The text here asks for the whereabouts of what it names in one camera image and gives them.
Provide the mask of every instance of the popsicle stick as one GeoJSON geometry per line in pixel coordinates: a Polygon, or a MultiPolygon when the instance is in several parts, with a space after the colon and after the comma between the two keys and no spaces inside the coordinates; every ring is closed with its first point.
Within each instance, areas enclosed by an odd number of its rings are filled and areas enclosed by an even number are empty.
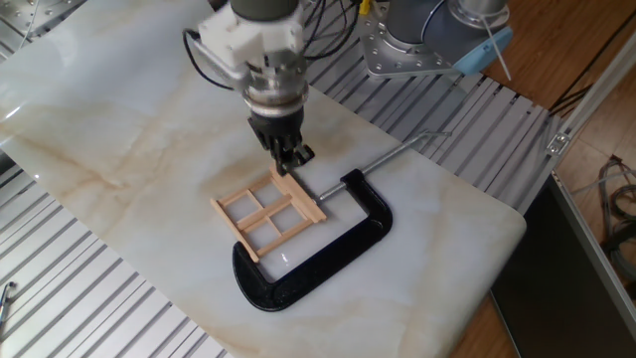
{"type": "Polygon", "coordinates": [[[312,224],[313,224],[313,222],[310,219],[307,219],[305,221],[302,221],[302,222],[296,224],[293,228],[291,228],[291,229],[287,230],[286,232],[282,233],[282,235],[280,237],[278,237],[278,239],[272,241],[271,243],[269,243],[264,248],[258,250],[256,252],[256,254],[259,255],[260,257],[263,257],[263,256],[267,255],[268,253],[270,253],[274,249],[276,249],[279,246],[281,246],[284,243],[286,243],[289,239],[291,239],[294,236],[300,234],[300,232],[302,232],[303,230],[309,228],[312,224]]]}
{"type": "Polygon", "coordinates": [[[226,207],[227,205],[240,199],[243,195],[246,195],[247,191],[254,192],[260,188],[267,186],[267,184],[269,184],[270,182],[271,182],[271,175],[265,175],[263,177],[258,178],[255,182],[249,183],[245,185],[244,187],[236,190],[235,192],[231,193],[231,195],[225,198],[219,199],[218,202],[222,206],[226,207]]]}
{"type": "Polygon", "coordinates": [[[219,215],[221,215],[223,220],[226,221],[226,223],[230,227],[230,230],[232,230],[232,232],[235,234],[235,237],[237,237],[237,240],[239,240],[242,243],[242,245],[245,247],[245,249],[247,250],[247,253],[249,254],[249,257],[251,258],[251,260],[254,261],[255,263],[258,263],[258,255],[251,248],[251,246],[247,242],[247,239],[242,235],[242,233],[239,231],[239,229],[237,229],[237,227],[235,226],[235,223],[233,223],[232,219],[230,219],[228,214],[226,214],[226,211],[223,210],[221,205],[219,203],[217,203],[216,200],[212,199],[212,200],[210,200],[210,203],[217,210],[219,215]]]}
{"type": "Polygon", "coordinates": [[[256,199],[256,197],[254,196],[254,193],[252,193],[251,190],[247,189],[247,190],[245,190],[245,193],[246,193],[247,197],[249,197],[249,200],[251,200],[251,202],[256,205],[256,208],[262,209],[262,204],[260,204],[258,199],[256,199]]]}
{"type": "Polygon", "coordinates": [[[271,177],[274,182],[278,183],[281,188],[284,188],[287,193],[291,194],[294,203],[307,216],[307,218],[311,219],[314,223],[327,220],[325,213],[318,208],[318,205],[314,203],[314,201],[309,197],[309,195],[307,195],[307,193],[305,193],[300,185],[296,183],[291,175],[287,174],[284,177],[281,177],[276,171],[276,167],[274,165],[269,168],[269,171],[271,172],[271,177]]]}
{"type": "Polygon", "coordinates": [[[272,204],[267,205],[266,207],[262,208],[262,210],[257,210],[255,212],[247,215],[246,217],[238,220],[237,229],[244,230],[245,228],[247,228],[250,225],[252,225],[253,223],[259,221],[263,217],[272,216],[272,215],[278,213],[279,211],[283,210],[284,208],[286,208],[290,204],[291,204],[291,195],[285,194],[284,196],[278,198],[278,200],[276,200],[272,204]]]}

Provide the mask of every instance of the white marble table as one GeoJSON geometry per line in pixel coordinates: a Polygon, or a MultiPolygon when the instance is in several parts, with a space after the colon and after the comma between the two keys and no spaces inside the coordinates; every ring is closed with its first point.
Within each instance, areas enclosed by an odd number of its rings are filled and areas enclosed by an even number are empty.
{"type": "MultiPolygon", "coordinates": [[[[411,151],[369,176],[394,227],[290,308],[253,308],[232,232],[209,204],[269,165],[234,92],[191,68],[181,29],[204,0],[91,0],[0,67],[2,149],[236,357],[436,357],[460,337],[525,230],[521,215],[411,151]]],[[[313,90],[299,171],[315,192],[398,143],[313,90]]],[[[279,277],[364,217],[328,221],[263,258],[279,277]]]]}

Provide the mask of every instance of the wooden frame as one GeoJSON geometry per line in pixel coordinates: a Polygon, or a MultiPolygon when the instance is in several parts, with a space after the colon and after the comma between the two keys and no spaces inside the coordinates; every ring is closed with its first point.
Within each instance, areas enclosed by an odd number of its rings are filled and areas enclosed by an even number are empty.
{"type": "Polygon", "coordinates": [[[255,263],[258,263],[260,258],[298,235],[312,224],[316,224],[327,219],[327,216],[322,212],[322,210],[320,210],[320,208],[318,208],[300,185],[296,183],[294,178],[288,174],[281,177],[273,165],[269,168],[269,173],[267,175],[259,178],[253,183],[250,183],[242,189],[236,190],[225,198],[220,200],[212,199],[210,202],[226,221],[232,232],[237,237],[237,240],[243,244],[249,253],[249,256],[255,263]],[[278,189],[280,194],[282,194],[282,197],[263,207],[253,193],[264,188],[269,183],[272,183],[276,189],[278,189]],[[244,196],[247,196],[258,209],[235,222],[226,212],[226,207],[244,196]],[[281,233],[271,221],[271,217],[289,206],[292,206],[296,210],[298,215],[302,218],[302,221],[296,224],[293,228],[281,233]],[[264,248],[255,250],[247,241],[246,235],[264,224],[269,224],[278,235],[278,238],[266,245],[264,248]]]}

